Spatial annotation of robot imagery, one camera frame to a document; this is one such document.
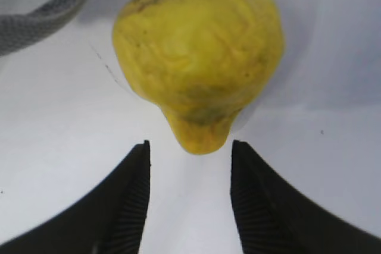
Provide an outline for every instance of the yellow fruit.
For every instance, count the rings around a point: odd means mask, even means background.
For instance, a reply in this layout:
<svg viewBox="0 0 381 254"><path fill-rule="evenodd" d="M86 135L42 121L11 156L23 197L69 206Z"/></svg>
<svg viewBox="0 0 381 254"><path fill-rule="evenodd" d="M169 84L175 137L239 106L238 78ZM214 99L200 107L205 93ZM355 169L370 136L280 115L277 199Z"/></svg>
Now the yellow fruit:
<svg viewBox="0 0 381 254"><path fill-rule="evenodd" d="M224 145L283 53L273 0L131 0L113 29L131 88L158 105L190 153Z"/></svg>

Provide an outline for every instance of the white surface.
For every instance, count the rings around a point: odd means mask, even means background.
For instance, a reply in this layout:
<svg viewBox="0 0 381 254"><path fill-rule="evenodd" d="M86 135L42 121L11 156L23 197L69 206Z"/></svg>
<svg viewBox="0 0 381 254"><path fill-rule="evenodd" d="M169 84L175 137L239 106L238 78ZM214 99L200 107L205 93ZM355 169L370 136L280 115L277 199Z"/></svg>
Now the white surface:
<svg viewBox="0 0 381 254"><path fill-rule="evenodd" d="M0 0L0 12L43 1ZM277 0L287 53L207 156L184 152L160 110L124 81L111 28L126 1L89 0L57 34L0 58L0 243L80 199L144 139L152 190L142 254L242 253L229 198L233 139L381 236L381 0Z"/></svg>

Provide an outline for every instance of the gray cable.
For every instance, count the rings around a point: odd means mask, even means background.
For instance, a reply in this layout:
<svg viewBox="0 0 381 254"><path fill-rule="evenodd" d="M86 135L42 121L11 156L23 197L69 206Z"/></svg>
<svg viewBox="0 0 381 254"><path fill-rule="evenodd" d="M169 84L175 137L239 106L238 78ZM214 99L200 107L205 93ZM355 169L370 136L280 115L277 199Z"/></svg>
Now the gray cable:
<svg viewBox="0 0 381 254"><path fill-rule="evenodd" d="M0 57L26 48L68 23L85 0L49 0L22 15L0 15Z"/></svg>

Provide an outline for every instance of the ribbed rubber pad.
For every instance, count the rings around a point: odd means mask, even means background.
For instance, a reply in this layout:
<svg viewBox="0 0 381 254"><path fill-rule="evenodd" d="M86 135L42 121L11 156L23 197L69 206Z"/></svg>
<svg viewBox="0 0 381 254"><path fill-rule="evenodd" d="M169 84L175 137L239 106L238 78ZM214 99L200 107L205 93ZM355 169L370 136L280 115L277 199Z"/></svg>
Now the ribbed rubber pad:
<svg viewBox="0 0 381 254"><path fill-rule="evenodd" d="M150 166L146 140L91 192L51 220L0 245L0 254L137 253L148 209Z"/></svg>
<svg viewBox="0 0 381 254"><path fill-rule="evenodd" d="M233 143L231 198L245 254L381 253L381 239L318 206L245 142Z"/></svg>
<svg viewBox="0 0 381 254"><path fill-rule="evenodd" d="M245 254L308 253L282 221L233 145L230 196Z"/></svg>
<svg viewBox="0 0 381 254"><path fill-rule="evenodd" d="M135 179L126 189L113 224L99 244L96 253L138 253L148 209L149 192L149 161L146 161L142 168L137 170Z"/></svg>

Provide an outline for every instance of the scratch mark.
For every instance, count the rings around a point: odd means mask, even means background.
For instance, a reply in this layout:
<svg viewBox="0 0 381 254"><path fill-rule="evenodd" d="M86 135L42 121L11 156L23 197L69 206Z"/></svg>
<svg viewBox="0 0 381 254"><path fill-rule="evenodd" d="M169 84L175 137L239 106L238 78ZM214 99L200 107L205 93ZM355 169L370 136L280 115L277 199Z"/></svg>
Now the scratch mark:
<svg viewBox="0 0 381 254"><path fill-rule="evenodd" d="M95 55L99 58L99 60L102 62L102 65L107 69L109 75L113 78L114 82L117 83L117 85L122 88L123 90L125 90L126 92L128 92L129 94L132 94L132 92L129 90L129 89L126 89L124 86L121 85L121 83L119 82L118 78L115 76L115 74L113 73L112 69L110 69L110 67L108 66L108 64L105 63L105 61L103 60L103 58L101 57L101 55L98 53L98 51L95 49L95 47L90 43L89 43L89 46L91 48L91 50L94 51Z"/></svg>
<svg viewBox="0 0 381 254"><path fill-rule="evenodd" d="M94 48L94 46L91 45L90 43L89 43L89 45L90 45L91 49L94 51L95 55L96 55L99 59L102 59L101 55L100 55L100 54L98 53L98 51Z"/></svg>

